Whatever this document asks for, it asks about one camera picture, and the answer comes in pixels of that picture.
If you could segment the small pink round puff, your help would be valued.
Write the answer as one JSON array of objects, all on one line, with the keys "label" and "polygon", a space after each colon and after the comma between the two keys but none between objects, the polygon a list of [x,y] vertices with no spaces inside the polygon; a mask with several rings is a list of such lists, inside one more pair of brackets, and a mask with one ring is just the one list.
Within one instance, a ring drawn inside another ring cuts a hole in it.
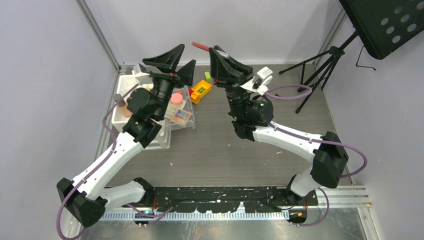
[{"label": "small pink round puff", "polygon": [[171,95],[170,103],[173,105],[180,105],[183,103],[184,97],[180,92],[175,92]]}]

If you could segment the eyeshadow palette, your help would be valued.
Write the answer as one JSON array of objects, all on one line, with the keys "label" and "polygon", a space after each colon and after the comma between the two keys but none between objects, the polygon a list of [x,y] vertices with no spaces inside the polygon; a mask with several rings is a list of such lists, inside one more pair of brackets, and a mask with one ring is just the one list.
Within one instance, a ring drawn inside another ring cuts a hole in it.
[{"label": "eyeshadow palette", "polygon": [[187,122],[190,120],[192,113],[183,109],[177,110],[173,118],[171,119],[172,123],[176,123],[180,126],[186,126]]}]

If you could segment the clear plastic drawer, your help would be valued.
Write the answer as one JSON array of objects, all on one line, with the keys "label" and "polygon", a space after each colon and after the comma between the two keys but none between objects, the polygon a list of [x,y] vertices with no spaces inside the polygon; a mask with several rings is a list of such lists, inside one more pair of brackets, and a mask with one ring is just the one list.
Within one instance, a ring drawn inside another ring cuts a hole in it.
[{"label": "clear plastic drawer", "polygon": [[165,122],[171,131],[196,128],[194,108],[187,86],[173,90],[165,112]]}]

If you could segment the foundation tube grey cap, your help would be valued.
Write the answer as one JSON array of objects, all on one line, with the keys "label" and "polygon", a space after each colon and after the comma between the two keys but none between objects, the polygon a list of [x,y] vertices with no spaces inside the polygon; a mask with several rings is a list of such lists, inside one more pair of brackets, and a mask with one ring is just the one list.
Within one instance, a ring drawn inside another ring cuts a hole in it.
[{"label": "foundation tube grey cap", "polygon": [[129,118],[132,116],[132,112],[128,109],[127,102],[124,100],[123,96],[119,93],[114,94],[112,99],[116,103],[115,114],[117,116]]}]

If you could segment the white plastic drawer organizer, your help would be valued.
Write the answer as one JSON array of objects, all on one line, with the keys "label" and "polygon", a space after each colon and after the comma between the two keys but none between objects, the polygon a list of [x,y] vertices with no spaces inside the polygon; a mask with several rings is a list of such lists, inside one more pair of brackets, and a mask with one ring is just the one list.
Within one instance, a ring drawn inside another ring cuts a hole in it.
[{"label": "white plastic drawer organizer", "polygon": [[121,133],[129,134],[130,140],[140,143],[147,150],[168,149],[171,129],[166,125],[165,113],[168,103],[149,103],[154,84],[148,80],[138,81],[133,75],[118,78],[117,94],[121,94],[132,112],[131,117],[121,117],[112,112],[112,124]]}]

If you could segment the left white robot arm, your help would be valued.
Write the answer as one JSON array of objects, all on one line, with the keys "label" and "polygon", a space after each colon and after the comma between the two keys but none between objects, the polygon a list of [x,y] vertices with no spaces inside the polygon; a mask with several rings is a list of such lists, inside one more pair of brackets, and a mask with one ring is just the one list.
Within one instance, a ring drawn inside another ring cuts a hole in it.
[{"label": "left white robot arm", "polygon": [[112,145],[86,170],[72,179],[61,179],[56,188],[61,210],[67,210],[84,227],[98,222],[105,212],[138,203],[148,207],[154,200],[154,188],[138,177],[127,184],[108,188],[107,184],[135,155],[143,151],[162,129],[175,88],[192,84],[196,61],[179,67],[185,45],[151,58],[144,58],[135,73],[135,85],[122,97],[131,116]]}]

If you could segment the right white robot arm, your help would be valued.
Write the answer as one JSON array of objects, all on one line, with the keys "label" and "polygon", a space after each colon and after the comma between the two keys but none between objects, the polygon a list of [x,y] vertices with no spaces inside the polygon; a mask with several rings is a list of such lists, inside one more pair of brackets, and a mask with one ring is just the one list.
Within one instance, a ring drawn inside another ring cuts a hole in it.
[{"label": "right white robot arm", "polygon": [[210,75],[214,85],[225,90],[236,135],[279,147],[311,163],[290,179],[284,200],[299,205],[319,187],[335,189],[349,159],[339,137],[333,132],[311,134],[274,122],[270,100],[273,95],[268,88],[273,79],[272,70],[265,66],[254,72],[251,66],[236,61],[217,45],[207,51]]}]

